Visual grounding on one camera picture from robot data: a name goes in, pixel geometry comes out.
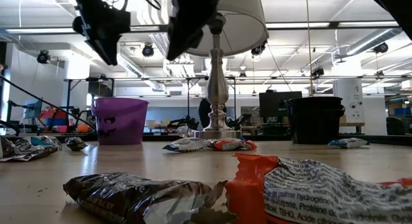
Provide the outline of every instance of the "lamp shade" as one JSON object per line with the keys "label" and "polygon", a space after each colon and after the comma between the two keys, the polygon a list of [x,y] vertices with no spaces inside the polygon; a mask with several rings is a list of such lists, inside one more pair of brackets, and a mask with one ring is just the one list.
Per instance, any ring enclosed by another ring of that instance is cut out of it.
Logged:
{"label": "lamp shade", "polygon": [[[220,0],[218,12],[225,16],[226,24],[220,35],[220,48],[225,56],[243,53],[268,39],[261,0]],[[204,36],[196,49],[186,52],[192,55],[209,56],[212,34],[203,27]]]}

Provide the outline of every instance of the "silver lamp base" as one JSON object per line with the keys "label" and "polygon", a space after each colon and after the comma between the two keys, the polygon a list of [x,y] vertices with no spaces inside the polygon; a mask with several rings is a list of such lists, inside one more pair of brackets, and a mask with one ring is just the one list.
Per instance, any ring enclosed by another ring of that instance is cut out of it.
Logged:
{"label": "silver lamp base", "polygon": [[220,138],[240,138],[241,131],[192,131],[193,137],[202,138],[205,140],[220,139]]}

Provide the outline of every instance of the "black bin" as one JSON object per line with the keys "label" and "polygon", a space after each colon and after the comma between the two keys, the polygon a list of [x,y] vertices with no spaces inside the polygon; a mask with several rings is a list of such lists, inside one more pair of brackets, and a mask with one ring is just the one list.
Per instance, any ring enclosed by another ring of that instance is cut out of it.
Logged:
{"label": "black bin", "polygon": [[339,136],[345,109],[339,97],[308,97],[286,101],[290,132],[295,144],[327,144]]}

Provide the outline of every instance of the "purple bucket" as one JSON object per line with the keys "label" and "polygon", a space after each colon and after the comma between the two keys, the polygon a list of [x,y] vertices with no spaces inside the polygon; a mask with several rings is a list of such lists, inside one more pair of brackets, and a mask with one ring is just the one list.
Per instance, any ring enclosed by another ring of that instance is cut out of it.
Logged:
{"label": "purple bucket", "polygon": [[101,145],[133,145],[143,140],[147,101],[133,98],[98,98],[91,110],[96,116]]}

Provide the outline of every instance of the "monitor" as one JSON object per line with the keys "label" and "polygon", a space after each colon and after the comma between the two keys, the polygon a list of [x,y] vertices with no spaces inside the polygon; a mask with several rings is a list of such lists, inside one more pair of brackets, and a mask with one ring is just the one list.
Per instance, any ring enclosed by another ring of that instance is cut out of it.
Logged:
{"label": "monitor", "polygon": [[24,109],[24,118],[37,118],[41,114],[43,102],[37,99],[26,100],[24,105],[27,107]]}
{"label": "monitor", "polygon": [[285,117],[287,116],[285,101],[301,97],[302,91],[260,93],[260,116],[263,118]]}

